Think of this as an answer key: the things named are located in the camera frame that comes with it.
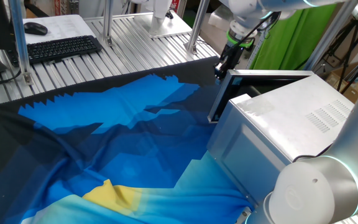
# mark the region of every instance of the tripod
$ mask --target tripod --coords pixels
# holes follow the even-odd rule
[[[348,51],[346,52],[345,56],[343,56],[343,58],[337,57],[335,55],[335,51],[341,46],[341,44],[343,43],[345,38],[352,32],[353,28],[354,28],[353,36],[352,36],[351,43],[349,44]],[[331,56],[331,57],[335,57],[336,59],[339,60],[340,65],[343,63],[342,74],[341,74],[341,77],[339,79],[339,84],[338,84],[338,87],[337,87],[337,91],[339,91],[341,89],[341,84],[342,84],[342,81],[343,81],[344,76],[345,76],[346,68],[349,66],[349,59],[350,59],[351,53],[354,50],[354,48],[356,47],[356,45],[358,44],[358,38],[356,39],[357,33],[358,33],[358,20],[357,19],[352,19],[345,27],[343,27],[338,32],[338,35],[336,36],[336,40],[329,46],[327,51],[322,56],[322,58],[325,58],[325,56],[327,56],[327,55]],[[357,77],[358,77],[358,72],[352,78],[352,82]],[[345,89],[342,90],[341,93],[344,93],[349,88],[349,86],[351,85],[352,82],[349,82],[348,85],[345,87]]]

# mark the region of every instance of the green backdrop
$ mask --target green backdrop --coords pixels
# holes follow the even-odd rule
[[[294,70],[317,46],[335,7],[299,10],[289,19],[278,21],[250,69]]]

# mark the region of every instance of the paper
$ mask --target paper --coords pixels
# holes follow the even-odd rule
[[[27,44],[35,44],[51,40],[60,40],[70,37],[78,37],[82,35],[92,35],[91,28],[88,27],[86,22],[79,15],[67,16],[52,16],[36,19],[23,19],[23,23],[36,22],[45,26],[48,29],[48,34],[45,36],[25,34],[25,41]]]

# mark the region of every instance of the yellow patch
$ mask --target yellow patch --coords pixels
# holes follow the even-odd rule
[[[105,180],[102,186],[85,194],[83,199],[123,215],[129,215],[137,211],[141,195],[140,188],[113,186],[110,180]]]

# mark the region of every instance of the ventilation slots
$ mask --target ventilation slots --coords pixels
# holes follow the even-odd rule
[[[312,124],[314,124],[318,129],[320,129],[321,132],[325,133],[329,131],[329,127],[327,127],[316,115],[313,113],[310,113],[306,115],[306,118],[308,118],[309,121],[311,121]]]
[[[325,120],[325,122],[327,122],[329,125],[331,125],[331,127],[335,127],[338,125],[338,122],[336,122],[334,120],[334,118],[332,118],[329,114],[327,114],[327,112],[325,112],[323,109],[318,109],[315,111],[315,113],[320,117],[323,118]]]
[[[343,122],[346,120],[346,117],[341,112],[339,112],[337,109],[335,109],[335,107],[333,105],[328,104],[327,106],[325,106],[325,109],[340,122]]]
[[[338,107],[343,113],[345,113],[346,116],[349,116],[351,113],[351,110],[347,106],[343,105],[343,103],[341,103],[339,100],[334,101],[332,104]]]

